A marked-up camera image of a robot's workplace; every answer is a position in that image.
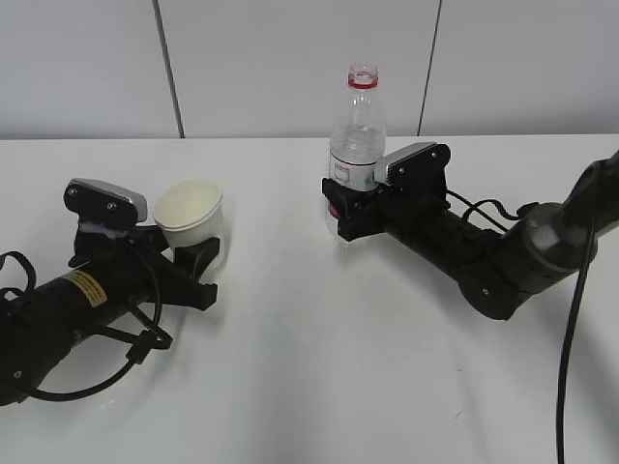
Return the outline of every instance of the black cable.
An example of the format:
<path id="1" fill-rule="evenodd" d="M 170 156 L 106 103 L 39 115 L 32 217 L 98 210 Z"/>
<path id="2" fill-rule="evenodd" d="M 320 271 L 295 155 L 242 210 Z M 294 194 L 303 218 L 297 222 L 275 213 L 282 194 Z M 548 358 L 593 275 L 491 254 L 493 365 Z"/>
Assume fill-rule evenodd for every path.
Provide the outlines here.
<path id="1" fill-rule="evenodd" d="M 475 203 L 473 206 L 469 206 L 468 210 L 466 210 L 464 212 L 464 214 L 462 215 L 462 220 L 464 222 L 468 222 L 469 217 L 471 216 L 472 213 L 477 212 L 479 213 L 480 210 L 480 206 L 485 205 L 486 203 L 490 203 L 492 204 L 492 206 L 494 206 L 494 208 L 496 208 L 496 210 L 499 212 L 499 215 L 501 215 L 501 217 L 503 217 L 504 219 L 507 220 L 521 220 L 521 217 L 519 216 L 512 216 L 510 215 L 507 210 L 505 209 L 505 207 L 503 206 L 503 203 L 501 203 L 499 200 L 496 200 L 494 198 L 489 198 L 486 200 L 481 200 L 478 201 L 477 203 Z"/>
<path id="2" fill-rule="evenodd" d="M 572 343 L 574 341 L 574 333 L 576 329 L 576 320 L 580 312 L 580 303 L 582 302 L 582 295 L 584 293 L 584 284 L 587 280 L 589 273 L 589 265 L 591 263 L 591 257 L 593 255 L 593 248 L 596 236 L 596 227 L 598 221 L 597 209 L 598 209 L 598 191 L 600 184 L 600 163 L 593 164 L 593 185 L 591 187 L 591 221 L 587 228 L 587 237 L 585 242 L 585 249 L 582 253 L 582 261 L 580 263 L 580 271 L 578 272 L 578 279 L 576 280 L 576 286 L 574 290 L 574 296 L 572 298 L 572 306 L 570 307 L 570 315 L 568 317 L 568 324 L 565 329 L 565 336 L 563 338 L 563 347 L 561 348 L 561 361 L 559 363 L 559 377 L 557 382 L 557 407 L 555 415 L 555 427 L 556 427 L 556 447 L 557 447 L 557 463 L 565 464 L 565 397 L 568 382 L 568 367 L 570 364 L 570 353 L 572 352 Z"/>
<path id="3" fill-rule="evenodd" d="M 17 261 L 19 266 L 21 266 L 21 269 L 23 269 L 23 271 L 26 273 L 28 282 L 26 283 L 26 288 L 23 290 L 14 288 L 3 288 L 2 290 L 0 290 L 0 298 L 5 298 L 9 291 L 16 296 L 20 296 L 18 295 L 19 292 L 21 292 L 21 295 L 23 295 L 24 293 L 32 292 L 37 286 L 37 273 L 32 263 L 19 251 L 9 251 L 7 253 L 0 254 L 0 270 L 4 267 L 4 263 L 8 257 L 12 257 L 15 261 Z"/>
<path id="4" fill-rule="evenodd" d="M 91 387 L 89 389 L 84 389 L 80 391 L 72 391 L 70 393 L 56 393 L 52 391 L 42 391 L 37 388 L 30 387 L 29 385 L 23 384 L 16 379 L 13 380 L 11 378 L 3 378 L 3 380 L 9 385 L 11 385 L 14 389 L 20 392 L 24 392 L 28 394 L 29 396 L 32 396 L 33 398 L 41 399 L 43 401 L 54 401 L 58 403 L 58 402 L 64 402 L 64 401 L 75 401 L 77 399 L 82 399 L 87 396 L 92 396 L 93 394 L 102 392 L 103 390 L 111 387 L 116 382 L 118 382 L 120 379 L 125 377 L 125 375 L 127 375 L 127 373 L 132 369 L 134 365 L 135 365 L 135 362 L 127 361 L 127 363 L 123 367 L 121 367 L 118 370 L 118 372 L 116 372 L 114 375 L 109 377 L 107 380 L 104 380 L 100 384 L 94 387 Z"/>
<path id="5" fill-rule="evenodd" d="M 497 227 L 501 231 L 507 232 L 507 230 L 508 230 L 507 227 L 505 227 L 500 222 L 497 222 L 495 219 L 493 219 L 491 216 L 486 214 L 484 211 L 478 209 L 473 203 L 471 203 L 469 200 L 464 198 L 462 195 L 460 195 L 458 193 L 455 193 L 454 191 L 451 191 L 451 190 L 447 190 L 447 194 L 451 195 L 453 198 L 455 198 L 455 199 L 461 201 L 462 203 L 464 203 L 466 206 L 469 207 L 469 209 L 473 208 L 475 211 L 477 211 L 477 213 L 480 214 L 480 216 L 484 217 L 488 222 L 492 223 L 495 227 Z"/>
<path id="6" fill-rule="evenodd" d="M 166 332 L 161 330 L 161 328 L 158 327 L 159 322 L 160 322 L 160 320 L 162 318 L 163 303 L 162 303 L 161 288 L 159 286 L 159 281 L 157 279 L 157 275 L 155 274 L 155 270 L 153 269 L 151 264 L 148 262 L 148 260 L 144 257 L 144 255 L 139 250 L 137 250 L 136 248 L 134 248 L 132 246 L 130 246 L 128 249 L 144 265 L 144 268 L 146 269 L 146 271 L 147 271 L 147 273 L 149 275 L 149 279 L 151 280 L 151 286 L 152 286 L 152 289 L 153 289 L 153 293 L 155 294 L 154 295 L 155 311 L 154 311 L 154 314 L 153 314 L 152 325 L 151 325 L 151 321 L 148 321 L 148 323 L 144 324 L 144 320 L 143 319 L 147 319 L 147 318 L 144 315 L 144 313 L 139 311 L 139 309 L 137 311 L 135 311 L 133 308 L 131 308 L 132 309 L 131 313 L 135 317 L 137 317 L 137 319 L 140 322 L 142 322 L 142 324 L 148 330 L 153 332 L 158 337 L 158 341 L 160 340 L 158 342 L 157 346 L 154 346 L 154 348 L 156 348 L 156 349 L 166 349 L 166 348 L 169 348 L 169 345 L 171 344 L 172 338 Z M 11 255 L 12 257 L 15 257 L 12 253 L 6 253 L 6 255 Z M 22 266 L 24 266 L 22 261 L 25 260 L 25 262 L 27 262 L 29 267 L 34 271 L 34 268 L 32 267 L 32 264 L 30 264 L 30 261 L 28 261 L 28 259 L 25 256 L 23 256 L 23 255 L 21 255 L 21 257 L 23 257 L 23 259 L 18 259 L 20 264 L 22 264 Z M 4 381 L 5 383 L 8 383 L 9 385 L 11 385 L 14 389 L 18 390 L 19 392 L 24 392 L 24 393 L 28 394 L 29 396 L 32 396 L 33 398 L 40 399 L 40 400 L 43 400 L 43 401 L 54 401 L 54 402 L 75 401 L 75 400 L 78 400 L 78 399 L 85 398 L 87 396 L 92 396 L 93 394 L 97 394 L 97 393 L 102 392 L 103 390 L 111 387 L 112 385 L 117 383 L 120 379 L 125 377 L 125 375 L 127 375 L 129 373 L 129 371 L 134 366 L 135 366 L 135 361 L 129 360 L 115 374 L 113 374 L 111 377 L 109 377 L 108 379 L 104 380 L 103 382 L 99 383 L 98 385 L 96 385 L 94 387 L 90 387 L 88 389 L 84 389 L 84 390 L 80 390 L 80 391 L 72 391 L 72 392 L 69 392 L 69 393 L 58 393 L 58 392 L 54 392 L 54 391 L 42 391 L 42 390 L 39 390 L 39 389 L 37 389 L 35 387 L 31 387 L 31 386 L 26 385 L 26 384 L 24 384 L 22 382 L 19 382 L 18 379 L 10 378 L 10 377 L 7 377 L 7 378 L 3 377 L 1 380 Z"/>

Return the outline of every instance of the paper cup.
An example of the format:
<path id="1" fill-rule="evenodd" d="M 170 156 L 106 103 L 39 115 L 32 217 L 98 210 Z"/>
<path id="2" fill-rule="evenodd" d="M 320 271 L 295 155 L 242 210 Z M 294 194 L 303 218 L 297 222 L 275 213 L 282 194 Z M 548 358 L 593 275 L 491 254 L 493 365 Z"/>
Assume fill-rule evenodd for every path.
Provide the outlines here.
<path id="1" fill-rule="evenodd" d="M 217 184 L 204 179 L 189 179 L 170 187 L 157 199 L 153 218 L 172 251 L 217 237 L 220 239 L 220 254 L 207 271 L 215 270 L 223 261 L 221 189 Z"/>

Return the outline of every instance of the table surface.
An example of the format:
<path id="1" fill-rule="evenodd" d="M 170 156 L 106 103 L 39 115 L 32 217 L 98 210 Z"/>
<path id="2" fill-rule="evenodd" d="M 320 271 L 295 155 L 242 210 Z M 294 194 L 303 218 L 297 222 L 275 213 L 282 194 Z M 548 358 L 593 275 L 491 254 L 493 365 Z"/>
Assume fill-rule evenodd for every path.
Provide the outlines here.
<path id="1" fill-rule="evenodd" d="M 420 140 L 390 138 L 389 151 Z M 450 189 L 508 210 L 563 201 L 618 135 L 441 137 Z M 571 277 L 508 322 L 486 319 L 457 285 L 388 236 L 337 253 L 320 179 L 325 139 L 2 141 L 0 250 L 40 282 L 64 273 L 75 216 L 71 177 L 154 204 L 189 177 L 217 181 L 229 230 L 218 302 L 167 307 L 175 338 L 118 385 L 72 403 L 0 411 L 12 464 L 553 462 L 560 345 Z M 619 462 L 619 233 L 601 240 L 575 336 L 567 404 L 571 462 Z M 23 283 L 15 267 L 2 286 Z M 129 318 L 117 327 L 137 330 Z M 45 379 L 89 387 L 126 346 L 91 338 Z"/>

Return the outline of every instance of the bottle label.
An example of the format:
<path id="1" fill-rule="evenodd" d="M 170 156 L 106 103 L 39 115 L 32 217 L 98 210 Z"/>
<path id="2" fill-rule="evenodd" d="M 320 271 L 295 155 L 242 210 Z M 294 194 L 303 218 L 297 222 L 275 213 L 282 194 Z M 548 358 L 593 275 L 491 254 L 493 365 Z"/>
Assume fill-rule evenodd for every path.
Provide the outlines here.
<path id="1" fill-rule="evenodd" d="M 348 189 L 357 191 L 374 190 L 374 166 L 371 164 L 350 164 L 341 159 L 329 156 L 329 177 Z"/>

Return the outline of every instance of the yellow warning label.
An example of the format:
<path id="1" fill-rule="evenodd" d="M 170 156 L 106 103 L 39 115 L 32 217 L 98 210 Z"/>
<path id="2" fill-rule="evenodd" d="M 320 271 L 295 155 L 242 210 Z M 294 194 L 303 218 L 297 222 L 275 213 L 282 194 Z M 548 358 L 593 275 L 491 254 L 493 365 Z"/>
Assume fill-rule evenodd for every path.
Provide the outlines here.
<path id="1" fill-rule="evenodd" d="M 97 307 L 107 301 L 107 295 L 99 283 L 83 271 L 75 270 L 62 276 L 69 282 L 74 283 L 90 302 L 90 306 Z"/>

